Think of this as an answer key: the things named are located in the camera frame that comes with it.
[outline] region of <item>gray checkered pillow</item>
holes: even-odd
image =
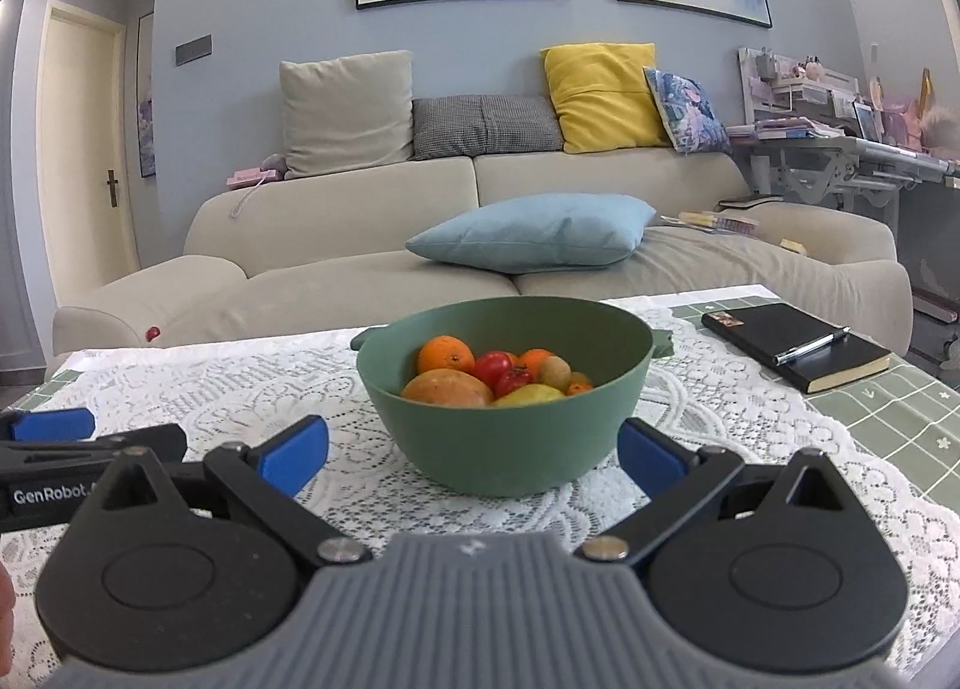
[[[563,134],[546,96],[414,100],[414,160],[558,150],[563,150]]]

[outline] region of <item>door handle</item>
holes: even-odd
[[[120,181],[113,173],[113,169],[107,169],[107,187],[110,189],[110,206],[120,206],[117,203],[117,185]]]

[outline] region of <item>cream door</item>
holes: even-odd
[[[37,177],[58,305],[136,271],[122,149],[124,27],[51,1],[37,80]]]

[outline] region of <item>cartoon printed pillow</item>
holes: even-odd
[[[728,153],[730,138],[707,99],[693,80],[643,67],[664,128],[678,153]]]

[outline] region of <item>white lace tablecloth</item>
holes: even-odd
[[[957,515],[918,496],[891,464],[859,452],[848,430],[811,411],[799,393],[760,377],[760,365],[698,334],[656,300],[611,304],[674,332],[676,354],[651,367],[637,415],[691,447],[722,445],[748,462],[785,462],[810,445],[830,454],[909,578],[909,614],[890,661],[912,676],[958,621]],[[46,409],[87,406],[98,433],[178,422],[189,459],[226,439],[256,445],[305,414],[323,415],[331,430],[328,464],[299,501],[375,550],[397,531],[544,529],[572,549],[643,504],[614,454],[578,481],[522,500],[463,497],[430,483],[397,451],[367,399],[349,350],[355,331],[149,351],[147,360],[136,351],[104,354],[109,364],[93,366]],[[56,667],[32,589],[61,531],[34,529],[0,541],[18,593],[13,673],[0,679],[8,689],[32,687]]]

